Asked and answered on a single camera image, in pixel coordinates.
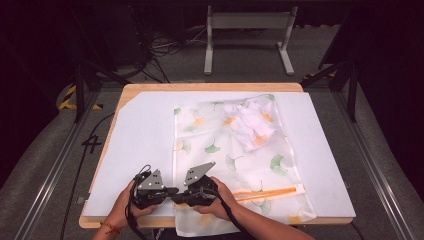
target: metal frame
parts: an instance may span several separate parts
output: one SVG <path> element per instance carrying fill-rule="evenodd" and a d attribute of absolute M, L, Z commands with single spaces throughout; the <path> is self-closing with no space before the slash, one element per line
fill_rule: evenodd
<path fill-rule="evenodd" d="M 90 109 L 90 107 L 95 104 L 95 101 L 98 95 L 99 95 L 98 92 L 90 93 L 90 95 L 88 96 L 88 101 L 86 102 L 87 105 L 85 106 L 85 109 Z M 66 141 L 64 145 L 62 146 L 62 149 L 60 150 L 60 153 L 57 156 L 56 161 L 54 162 L 52 168 L 50 169 L 50 172 L 47 175 L 43 185 L 41 186 L 40 191 L 37 194 L 37 197 L 35 198 L 30 210 L 28 211 L 28 214 L 26 215 L 23 223 L 21 224 L 21 227 L 16 233 L 16 236 L 14 238 L 15 240 L 30 238 L 32 232 L 35 229 L 35 226 L 37 225 L 38 220 L 41 217 L 41 214 L 44 211 L 44 208 L 46 207 L 50 199 L 50 196 L 53 193 L 53 190 L 56 187 L 57 182 L 59 181 L 62 171 L 65 168 L 66 163 L 68 162 L 72 146 L 75 144 L 76 138 L 78 137 L 78 134 L 81 132 L 81 129 L 84 126 L 84 123 L 89 113 L 90 111 L 83 112 L 80 121 L 76 122 L 74 126 L 71 128 L 71 131 L 69 132 L 69 135 L 66 138 Z"/>
<path fill-rule="evenodd" d="M 274 28 L 284 29 L 284 39 L 277 42 L 278 51 L 287 75 L 294 75 L 293 66 L 287 53 L 287 45 L 293 29 L 294 20 L 296 18 L 297 7 L 292 7 L 291 12 L 277 13 L 213 13 L 212 7 L 208 6 L 207 17 L 207 34 L 208 41 L 206 47 L 204 74 L 212 74 L 212 58 L 213 58 L 213 40 L 212 29 L 231 29 L 231 28 L 256 28 L 266 29 Z"/>
<path fill-rule="evenodd" d="M 399 239 L 415 240 L 416 237 L 406 223 L 399 203 L 397 202 L 396 197 L 393 194 L 393 191 L 387 182 L 380 166 L 372 157 L 361 130 L 356 123 L 351 121 L 351 116 L 346 111 L 346 100 L 344 99 L 343 94 L 340 92 L 333 93 L 333 97 L 337 103 L 337 106 L 339 107 L 340 112 L 343 113 L 343 117 L 349 125 L 350 132 L 355 138 L 355 141 L 362 154 L 361 159 L 365 165 L 368 175 L 374 184 L 375 190 L 380 197 L 381 203 L 383 204 L 383 207 L 386 210 Z"/>

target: metal stand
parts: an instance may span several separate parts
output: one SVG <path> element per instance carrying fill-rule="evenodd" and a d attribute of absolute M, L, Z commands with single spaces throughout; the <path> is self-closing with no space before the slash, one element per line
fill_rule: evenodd
<path fill-rule="evenodd" d="M 355 118 L 355 102 L 356 102 L 356 90 L 357 90 L 357 83 L 358 83 L 358 70 L 356 67 L 356 63 L 349 63 L 349 62 L 341 62 L 334 64 L 317 74 L 313 75 L 312 77 L 308 77 L 307 79 L 303 80 L 300 85 L 304 88 L 308 85 L 322 79 L 327 74 L 336 72 L 336 75 L 329 83 L 329 88 L 333 92 L 340 92 L 344 85 L 347 83 L 347 81 L 350 79 L 349 83 L 349 93 L 348 93 L 348 102 L 347 102 L 347 112 L 349 114 L 349 117 L 352 122 L 356 122 Z"/>
<path fill-rule="evenodd" d="M 122 85 L 131 83 L 95 63 L 81 61 L 80 64 L 78 64 L 75 68 L 75 85 L 77 94 L 77 116 L 75 118 L 76 123 L 79 122 L 81 116 L 86 110 L 84 98 L 84 85 L 86 84 L 88 86 L 88 89 L 94 92 L 100 91 L 102 87 L 102 84 L 99 81 L 96 72 L 101 72 L 113 81 L 116 81 Z"/>
<path fill-rule="evenodd" d="M 287 75 L 293 75 L 294 70 L 287 54 L 287 44 L 293 29 L 296 18 L 297 7 L 293 7 L 291 12 L 277 13 L 223 13 L 212 12 L 212 7 L 208 6 L 207 33 L 208 43 L 206 47 L 204 74 L 212 74 L 213 42 L 212 29 L 234 29 L 234 28 L 283 28 L 285 29 L 284 40 L 277 43 L 278 51 L 286 69 Z"/>

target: silver metal plate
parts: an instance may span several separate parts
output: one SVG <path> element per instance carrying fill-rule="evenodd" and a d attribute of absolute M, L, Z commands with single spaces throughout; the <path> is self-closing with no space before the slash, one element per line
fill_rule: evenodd
<path fill-rule="evenodd" d="M 186 179 L 184 181 L 184 186 L 188 186 L 197 182 L 201 177 L 203 177 L 213 166 L 215 162 L 205 163 L 197 167 L 192 167 L 187 170 Z"/>
<path fill-rule="evenodd" d="M 138 190 L 161 190 L 163 189 L 162 175 L 160 170 L 156 169 L 150 176 L 146 178 L 140 185 L 137 186 Z"/>

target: leaf print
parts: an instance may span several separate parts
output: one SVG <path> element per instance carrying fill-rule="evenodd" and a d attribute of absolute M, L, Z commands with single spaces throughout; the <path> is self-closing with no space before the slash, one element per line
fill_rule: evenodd
<path fill-rule="evenodd" d="M 191 143 L 189 141 L 183 141 L 179 144 L 180 146 L 174 151 L 184 150 L 187 154 L 191 151 Z"/>
<path fill-rule="evenodd" d="M 197 224 L 200 226 L 207 226 L 209 223 L 211 223 L 213 220 L 212 214 L 202 214 Z"/>
<path fill-rule="evenodd" d="M 205 121 L 205 117 L 200 117 L 200 118 L 196 118 L 196 120 L 194 120 L 193 125 L 194 126 L 199 126 L 200 124 L 202 124 Z"/>
<path fill-rule="evenodd" d="M 275 100 L 275 96 L 273 94 L 267 94 L 266 95 L 266 98 L 268 98 L 271 101 L 274 101 Z"/>
<path fill-rule="evenodd" d="M 263 192 L 264 191 L 263 189 L 264 189 L 264 185 L 263 185 L 262 180 L 261 180 L 261 189 L 259 189 L 258 191 L 252 190 L 252 192 Z"/>
<path fill-rule="evenodd" d="M 197 128 L 197 126 L 187 126 L 183 129 L 184 132 L 193 132 L 195 129 Z"/>
<path fill-rule="evenodd" d="M 213 110 L 215 111 L 216 105 L 218 105 L 218 104 L 224 104 L 224 102 L 212 102 L 212 104 L 213 104 Z"/>
<path fill-rule="evenodd" d="M 261 113 L 261 115 L 266 121 L 274 122 L 274 119 L 272 119 L 271 115 L 269 115 L 268 113 Z"/>
<path fill-rule="evenodd" d="M 236 158 L 232 158 L 230 154 L 227 154 L 226 159 L 225 159 L 225 163 L 227 164 L 228 169 L 230 169 L 231 171 L 236 171 L 236 160 L 241 158 L 243 156 L 240 157 L 236 157 Z"/>
<path fill-rule="evenodd" d="M 236 120 L 236 117 L 231 116 L 229 118 L 227 118 L 227 120 L 224 121 L 224 123 L 222 124 L 223 126 L 225 125 L 230 125 L 232 122 L 234 122 Z"/>
<path fill-rule="evenodd" d="M 281 176 L 286 175 L 287 173 L 287 169 L 282 168 L 281 167 L 281 162 L 283 161 L 284 157 L 281 156 L 280 154 L 275 155 L 272 159 L 271 159 L 271 164 L 270 164 L 270 168 L 271 170 Z"/>
<path fill-rule="evenodd" d="M 181 112 L 181 108 L 175 108 L 174 109 L 174 115 L 177 115 L 180 112 Z"/>
<path fill-rule="evenodd" d="M 205 152 L 207 153 L 215 153 L 218 152 L 221 148 L 215 146 L 215 139 L 213 140 L 214 143 L 212 143 L 212 145 L 210 145 L 209 147 L 205 148 Z"/>
<path fill-rule="evenodd" d="M 255 138 L 255 145 L 256 146 L 262 146 L 265 144 L 266 140 L 268 139 L 267 135 L 262 135 L 262 136 L 256 136 Z"/>
<path fill-rule="evenodd" d="M 296 214 L 296 216 L 293 216 L 293 215 L 288 215 L 287 216 L 287 220 L 289 220 L 289 223 L 290 224 L 297 224 L 297 223 L 301 223 L 302 222 L 302 220 L 300 219 L 300 216 L 299 216 L 299 213 L 300 213 L 300 210 L 301 210 L 302 208 L 299 208 L 299 210 L 297 210 L 297 214 Z"/>
<path fill-rule="evenodd" d="M 255 204 L 256 206 L 258 206 L 261 211 L 262 211 L 262 215 L 266 216 L 271 212 L 271 201 L 268 199 L 264 199 L 264 201 L 261 204 L 256 204 L 255 202 L 252 201 L 253 204 Z"/>
<path fill-rule="evenodd" d="M 243 103 L 240 104 L 240 107 L 243 109 L 247 109 L 249 108 L 249 103 L 247 101 L 244 101 Z"/>

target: black handheld controller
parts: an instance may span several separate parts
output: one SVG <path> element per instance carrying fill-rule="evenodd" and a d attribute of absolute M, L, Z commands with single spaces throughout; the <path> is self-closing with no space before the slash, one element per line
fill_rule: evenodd
<path fill-rule="evenodd" d="M 174 195 L 172 201 L 176 204 L 186 203 L 190 207 L 211 205 L 218 194 L 218 185 L 205 174 L 214 165 L 215 162 L 211 162 L 190 168 L 184 182 L 187 190 Z"/>
<path fill-rule="evenodd" d="M 161 204 L 165 198 L 172 197 L 179 191 L 178 188 L 167 188 L 163 185 L 159 170 L 153 173 L 150 170 L 139 173 L 134 180 L 131 201 L 139 209 Z"/>

